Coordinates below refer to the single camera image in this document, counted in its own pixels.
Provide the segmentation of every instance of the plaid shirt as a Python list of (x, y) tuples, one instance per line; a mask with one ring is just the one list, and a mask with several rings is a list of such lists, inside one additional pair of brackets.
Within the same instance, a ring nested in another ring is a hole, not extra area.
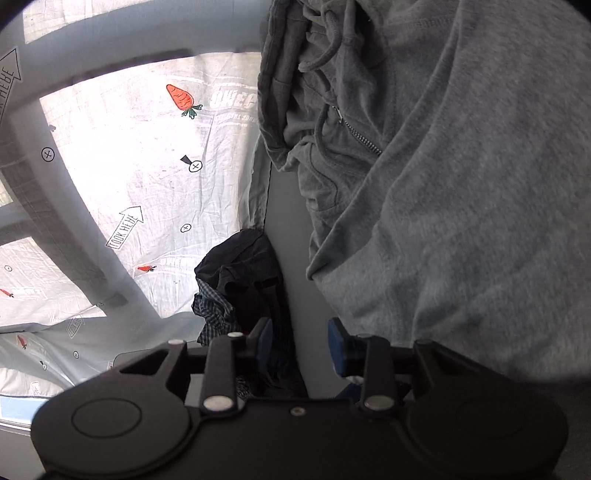
[[(200, 278), (197, 279), (197, 284), (199, 293), (195, 294), (193, 313), (205, 319), (205, 326), (197, 342), (207, 346), (215, 337), (227, 335), (230, 332), (241, 332), (242, 329), (234, 318), (232, 304)], [(253, 396), (244, 377), (236, 377), (236, 393), (243, 400)]]

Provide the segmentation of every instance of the drawstring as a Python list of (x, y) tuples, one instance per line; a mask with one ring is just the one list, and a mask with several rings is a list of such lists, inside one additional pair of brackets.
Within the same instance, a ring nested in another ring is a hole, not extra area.
[(331, 10), (327, 10), (323, 17), (327, 33), (329, 31), (332, 33), (332, 41), (330, 42), (329, 48), (320, 57), (313, 61), (303, 61), (300, 63), (298, 68), (302, 73), (318, 70), (326, 65), (336, 55), (343, 43), (343, 31), (339, 25), (339, 18), (336, 14)]
[(328, 103), (324, 104), (322, 107), (322, 111), (316, 120), (316, 125), (314, 127), (314, 140), (316, 141), (316, 146), (318, 147), (318, 151), (324, 160), (328, 158), (326, 147), (324, 146), (324, 142), (322, 141), (322, 129), (324, 128), (324, 124), (326, 123), (326, 119), (329, 116), (329, 109), (330, 105)]
[[(329, 61), (331, 61), (332, 58), (334, 58), (334, 56), (339, 51), (340, 46), (343, 43), (343, 30), (341, 28), (341, 25), (339, 24), (339, 17), (332, 10), (323, 11), (322, 18), (324, 20), (324, 25), (326, 27), (327, 34), (331, 34), (328, 36), (329, 38), (332, 38), (332, 40), (330, 41), (329, 48), (317, 59), (312, 61), (301, 62), (298, 69), (302, 73), (314, 71), (314, 73), (320, 79), (320, 83), (325, 88), (325, 94), (333, 96), (330, 82), (328, 78), (326, 78), (326, 75), (320, 69)], [(325, 162), (328, 161), (328, 155), (326, 147), (324, 146), (324, 143), (322, 141), (322, 129), (324, 128), (324, 124), (326, 123), (326, 119), (328, 118), (329, 109), (330, 105), (328, 103), (325, 103), (324, 107), (322, 107), (322, 111), (320, 112), (318, 120), (316, 121), (316, 125), (314, 126), (314, 140), (316, 141), (316, 146)]]

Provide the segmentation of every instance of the circular knob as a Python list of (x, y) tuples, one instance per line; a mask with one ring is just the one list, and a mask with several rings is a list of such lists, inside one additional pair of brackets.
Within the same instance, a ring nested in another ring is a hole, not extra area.
[(105, 398), (79, 407), (72, 423), (87, 437), (113, 438), (131, 432), (141, 419), (142, 411), (137, 405), (127, 400)]
[(448, 377), (409, 406), (407, 429), (436, 468), (475, 480), (549, 471), (568, 435), (557, 405), (496, 374)]
[(126, 478), (166, 459), (190, 425), (183, 401), (154, 377), (111, 370), (45, 403), (31, 439), (52, 470)]

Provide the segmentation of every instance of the gray hoodie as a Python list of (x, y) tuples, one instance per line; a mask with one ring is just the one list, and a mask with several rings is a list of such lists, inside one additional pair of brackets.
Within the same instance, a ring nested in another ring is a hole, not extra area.
[(347, 329), (537, 385), (569, 417), (565, 480), (591, 478), (590, 85), (563, 0), (275, 0), (259, 77)]

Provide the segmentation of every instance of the white fabric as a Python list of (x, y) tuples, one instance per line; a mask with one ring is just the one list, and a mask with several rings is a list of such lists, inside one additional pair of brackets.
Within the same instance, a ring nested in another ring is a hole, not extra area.
[(119, 353), (197, 338), (193, 269), (264, 222), (267, 9), (39, 0), (0, 33), (21, 76), (0, 122), (0, 395), (51, 396)]

